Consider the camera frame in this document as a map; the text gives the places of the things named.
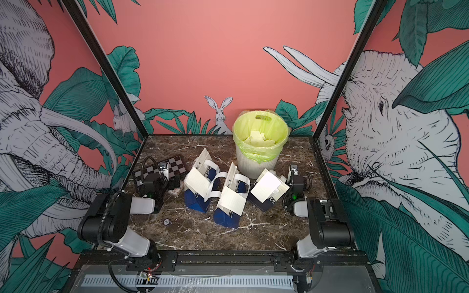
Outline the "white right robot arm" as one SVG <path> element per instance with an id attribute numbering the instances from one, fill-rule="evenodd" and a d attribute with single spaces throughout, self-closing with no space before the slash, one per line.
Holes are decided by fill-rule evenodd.
<path id="1" fill-rule="evenodd" d="M 312 188 L 312 180 L 310 176 L 301 176 L 297 165 L 290 166 L 287 184 L 289 190 L 282 201 L 284 210 L 306 218 L 309 223 L 309 234 L 297 241 L 288 261 L 294 272 L 304 273 L 311 271 L 315 262 L 300 267 L 296 261 L 313 260 L 331 250 L 352 247 L 355 234 L 339 199 L 320 200 L 304 195 Z"/>

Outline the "dark takeout bag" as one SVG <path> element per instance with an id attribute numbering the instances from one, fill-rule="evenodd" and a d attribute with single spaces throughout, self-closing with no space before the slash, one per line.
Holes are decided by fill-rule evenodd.
<path id="1" fill-rule="evenodd" d="M 264 169 L 250 189 L 247 200 L 262 212 L 271 209 L 289 190 L 287 178 L 274 170 Z"/>

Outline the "white takeout receipt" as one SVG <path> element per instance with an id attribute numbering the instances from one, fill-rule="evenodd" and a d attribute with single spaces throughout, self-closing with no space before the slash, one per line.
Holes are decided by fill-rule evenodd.
<path id="1" fill-rule="evenodd" d="M 255 187 L 251 190 L 251 194 L 263 203 L 272 195 L 272 193 L 277 190 L 281 184 L 282 182 L 279 178 L 277 178 L 270 171 L 266 171 L 266 173 L 261 177 L 260 181 L 258 181 Z"/>

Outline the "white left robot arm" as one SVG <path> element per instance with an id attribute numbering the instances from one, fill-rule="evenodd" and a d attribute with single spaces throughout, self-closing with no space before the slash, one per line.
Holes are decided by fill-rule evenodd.
<path id="1" fill-rule="evenodd" d="M 118 191 L 100 194 L 92 202 L 78 228 L 78 238 L 117 251 L 130 258 L 129 271 L 155 273 L 164 257 L 155 242 L 136 233 L 129 226 L 132 215 L 157 214 L 169 190 L 180 188 L 180 178 L 187 173 L 180 155 L 160 162 L 147 156 L 134 173 L 136 197 Z"/>

